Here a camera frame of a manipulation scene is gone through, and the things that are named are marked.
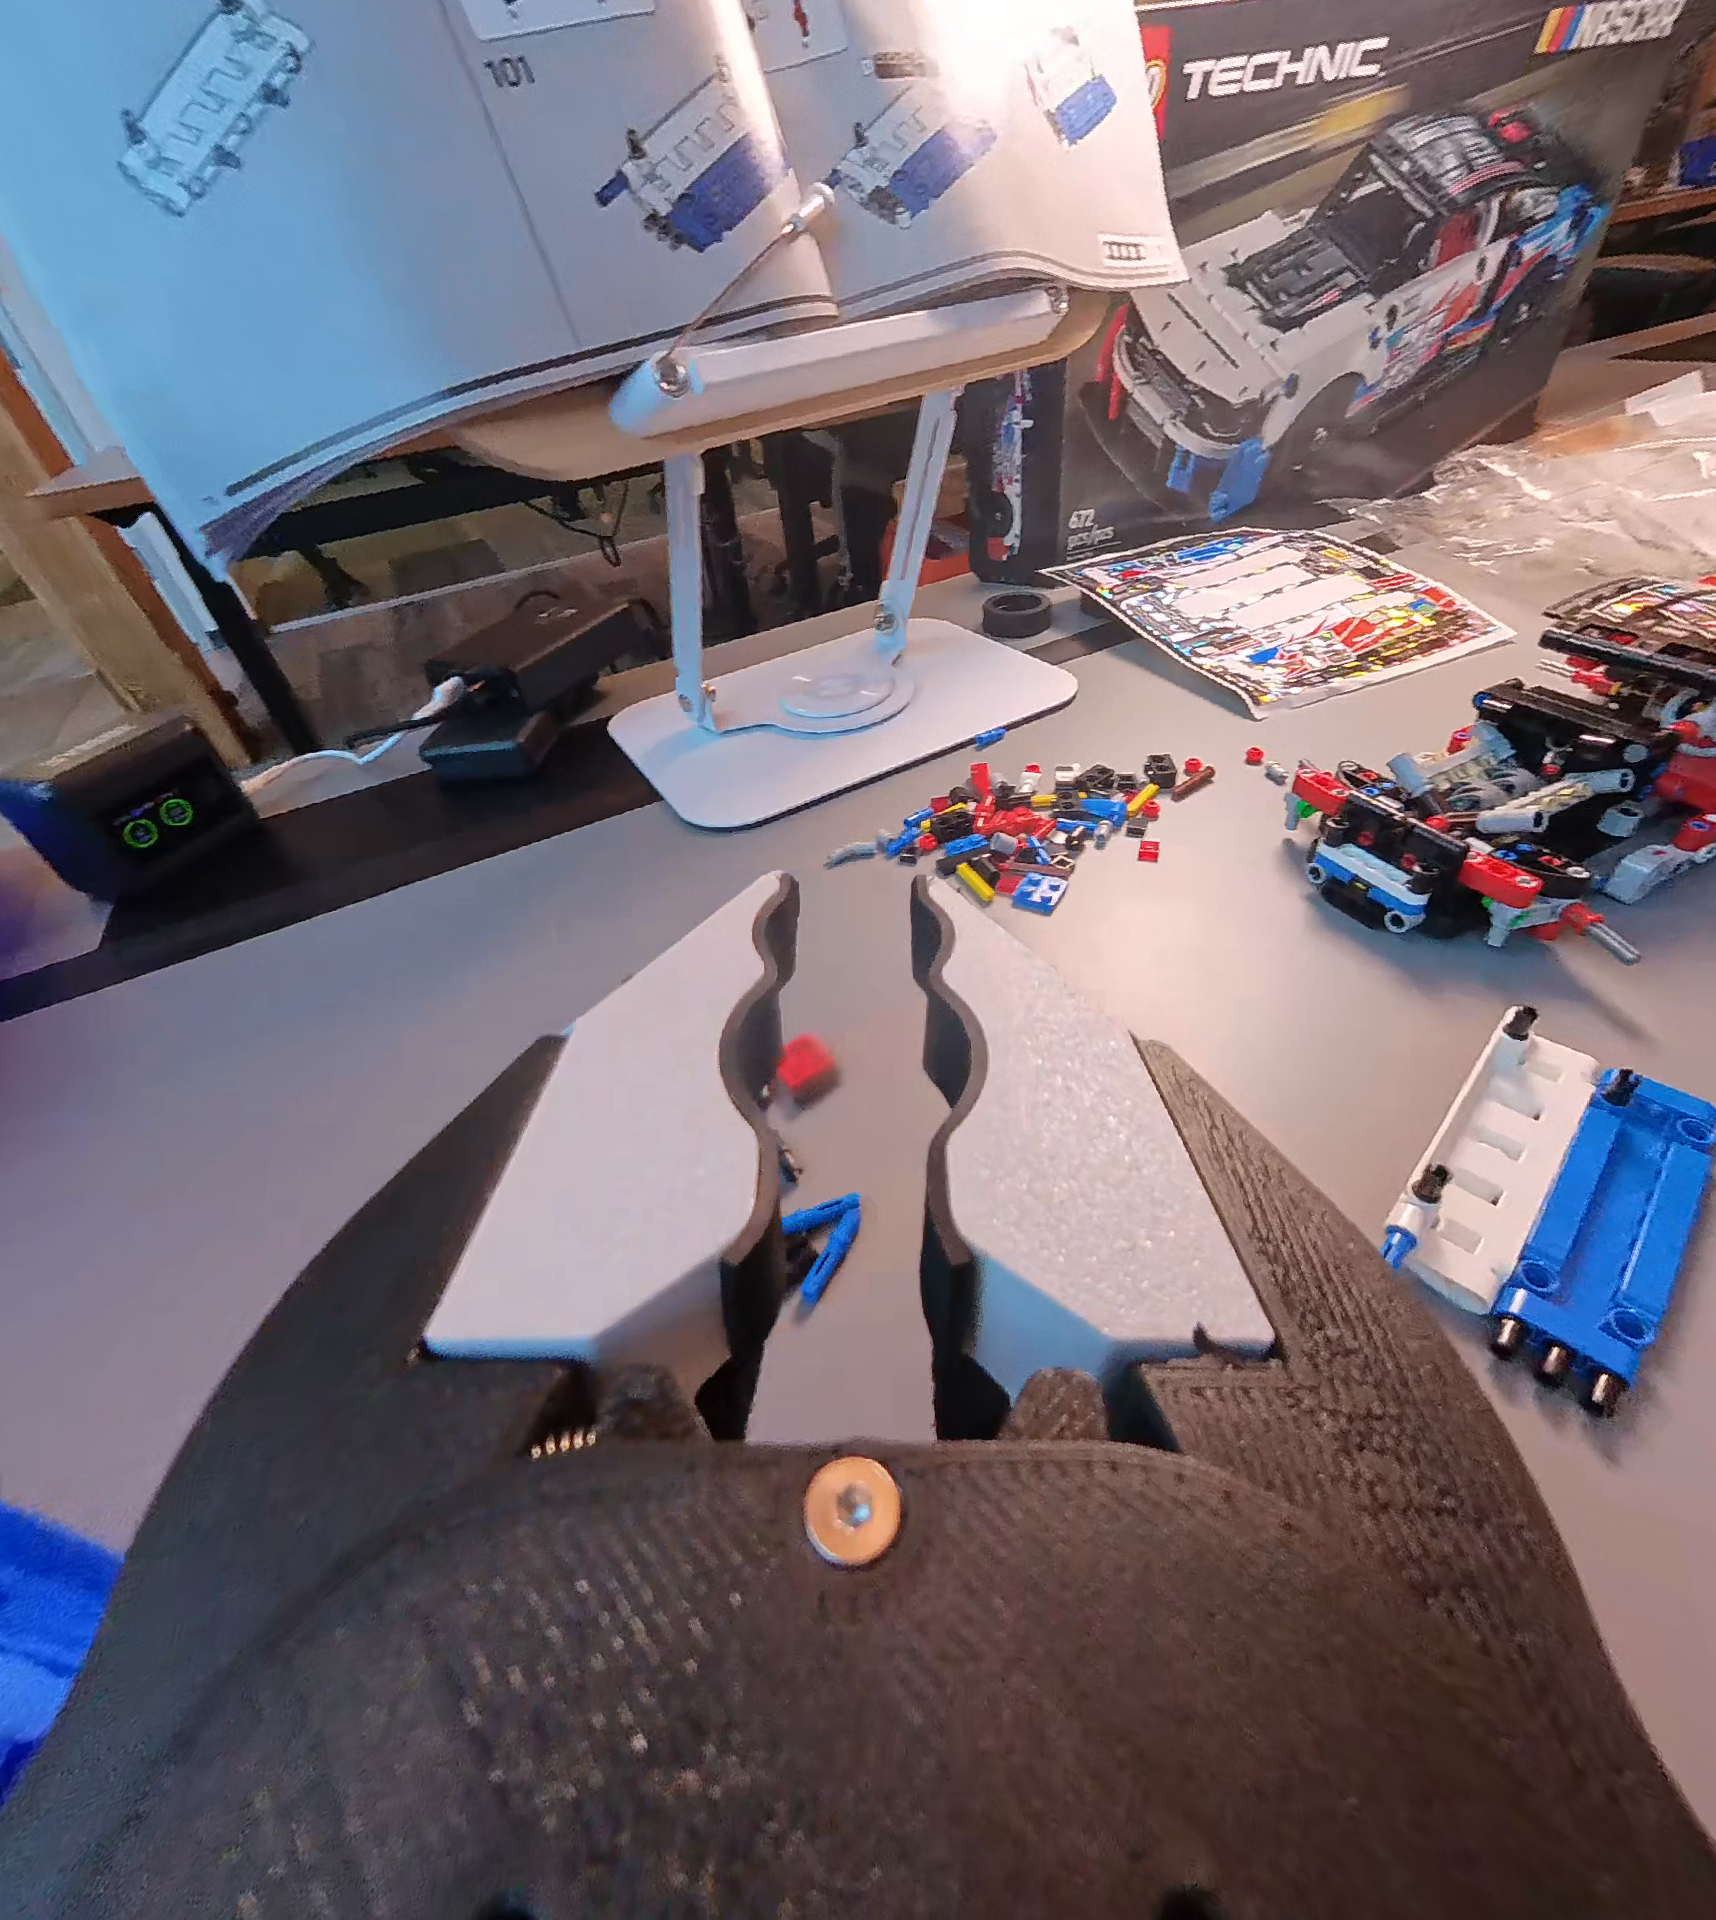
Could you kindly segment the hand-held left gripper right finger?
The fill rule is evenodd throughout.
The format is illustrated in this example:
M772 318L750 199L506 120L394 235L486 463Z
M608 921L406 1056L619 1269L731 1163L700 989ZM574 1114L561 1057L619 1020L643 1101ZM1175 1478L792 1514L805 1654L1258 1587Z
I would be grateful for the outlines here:
M921 1295L983 1376L1273 1351L1277 1327L1136 1038L950 881L912 885L926 1149Z

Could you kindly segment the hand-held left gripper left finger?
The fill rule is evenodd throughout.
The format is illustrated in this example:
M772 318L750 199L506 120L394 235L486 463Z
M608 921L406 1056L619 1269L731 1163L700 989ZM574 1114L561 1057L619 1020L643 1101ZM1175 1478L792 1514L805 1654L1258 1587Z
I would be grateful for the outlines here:
M757 875L562 1035L423 1342L440 1360L754 1367L785 1297L758 1094L799 880Z

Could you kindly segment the partly built lego car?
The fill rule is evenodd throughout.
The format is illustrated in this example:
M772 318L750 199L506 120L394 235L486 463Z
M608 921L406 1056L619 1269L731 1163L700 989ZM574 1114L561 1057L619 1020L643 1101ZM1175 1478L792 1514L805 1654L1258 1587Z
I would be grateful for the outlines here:
M1444 748L1382 767L1251 754L1321 900L1397 937L1574 936L1641 962L1606 906L1716 860L1716 573L1573 592L1538 647L1565 677L1480 687Z

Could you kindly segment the pile of small lego pieces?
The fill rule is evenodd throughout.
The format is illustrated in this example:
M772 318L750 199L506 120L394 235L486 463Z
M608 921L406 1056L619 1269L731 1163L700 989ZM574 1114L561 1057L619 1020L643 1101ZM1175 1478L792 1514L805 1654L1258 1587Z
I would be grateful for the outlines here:
M891 865L949 884L980 906L1009 901L1051 916L1102 853L1160 865L1160 830L1217 779L1208 760L1165 751L1126 766L1066 760L1009 770L980 755L901 818L827 851L822 865Z

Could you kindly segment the white and blue lego panel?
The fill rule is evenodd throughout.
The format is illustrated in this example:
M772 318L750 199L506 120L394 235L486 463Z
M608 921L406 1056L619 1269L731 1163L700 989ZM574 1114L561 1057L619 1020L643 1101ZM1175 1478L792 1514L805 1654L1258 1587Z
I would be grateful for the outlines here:
M1381 1258L1606 1421L1662 1334L1714 1155L1714 1103L1542 1035L1517 1003L1386 1213Z

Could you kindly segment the lego set box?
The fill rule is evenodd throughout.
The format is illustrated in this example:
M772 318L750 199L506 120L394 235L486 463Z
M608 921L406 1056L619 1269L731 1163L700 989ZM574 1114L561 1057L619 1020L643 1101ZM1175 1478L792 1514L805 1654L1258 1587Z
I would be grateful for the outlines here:
M1534 408L1716 4L1138 4L1178 282L967 391L970 564L1389 498Z

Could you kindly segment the open lego instruction booklet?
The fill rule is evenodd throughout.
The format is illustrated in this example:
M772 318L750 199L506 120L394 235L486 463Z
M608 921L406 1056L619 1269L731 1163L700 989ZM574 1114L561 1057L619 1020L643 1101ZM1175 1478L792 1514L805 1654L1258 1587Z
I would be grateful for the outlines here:
M0 1L0 240L211 564L391 443L638 440L1182 282L1135 4Z

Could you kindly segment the pile of blue black pins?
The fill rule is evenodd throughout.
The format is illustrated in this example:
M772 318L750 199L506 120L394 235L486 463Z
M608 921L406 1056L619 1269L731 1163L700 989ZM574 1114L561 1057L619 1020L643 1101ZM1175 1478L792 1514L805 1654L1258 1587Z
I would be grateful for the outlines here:
M846 1261L862 1228L862 1197L844 1192L803 1203L799 1187L803 1163L792 1143L776 1140L779 1192L785 1208L779 1216L780 1275L787 1293L818 1304Z

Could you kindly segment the black power adapter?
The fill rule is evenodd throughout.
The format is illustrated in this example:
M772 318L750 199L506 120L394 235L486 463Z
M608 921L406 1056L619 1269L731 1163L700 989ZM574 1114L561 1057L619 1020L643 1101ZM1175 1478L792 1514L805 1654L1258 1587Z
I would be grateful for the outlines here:
M420 669L432 689L459 682L466 712L532 713L582 697L619 659L665 637L655 608L635 594L535 589L437 647Z
M420 760L447 788L527 784L566 729L547 709L459 709L426 733Z

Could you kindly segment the white book stand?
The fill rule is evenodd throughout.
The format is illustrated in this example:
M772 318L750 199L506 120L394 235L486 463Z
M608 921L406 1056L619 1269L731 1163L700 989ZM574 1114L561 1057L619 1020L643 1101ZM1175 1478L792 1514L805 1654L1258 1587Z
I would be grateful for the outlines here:
M984 378L1062 359L1109 300L1062 284L703 344L703 318L617 383L532 395L452 427L468 452L539 479L657 461L670 525L675 685L608 729L688 825L734 831L1064 707L1070 674L915 602L957 409ZM703 646L705 456L919 399L911 469L871 626L719 674Z

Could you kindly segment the colourful sticker sheet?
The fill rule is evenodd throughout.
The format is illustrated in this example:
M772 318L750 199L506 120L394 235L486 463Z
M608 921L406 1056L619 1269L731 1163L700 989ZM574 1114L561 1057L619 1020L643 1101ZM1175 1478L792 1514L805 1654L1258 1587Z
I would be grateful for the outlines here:
M1472 658L1517 635L1513 624L1399 556L1317 531L1235 527L1150 540L1044 573L1254 718Z

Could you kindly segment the black power station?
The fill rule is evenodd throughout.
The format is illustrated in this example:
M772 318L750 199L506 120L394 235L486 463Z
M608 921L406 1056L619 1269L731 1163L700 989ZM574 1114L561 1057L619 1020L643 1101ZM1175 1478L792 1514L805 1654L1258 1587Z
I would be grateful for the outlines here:
M68 887L120 901L265 827L182 712L133 715L0 774L0 816Z

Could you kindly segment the clear plastic bags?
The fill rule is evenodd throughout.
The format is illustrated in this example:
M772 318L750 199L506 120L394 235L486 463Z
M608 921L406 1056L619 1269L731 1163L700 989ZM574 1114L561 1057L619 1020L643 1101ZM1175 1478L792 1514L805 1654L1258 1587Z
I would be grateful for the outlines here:
M1525 582L1716 573L1716 331L1586 367L1585 405L1342 513L1397 549Z

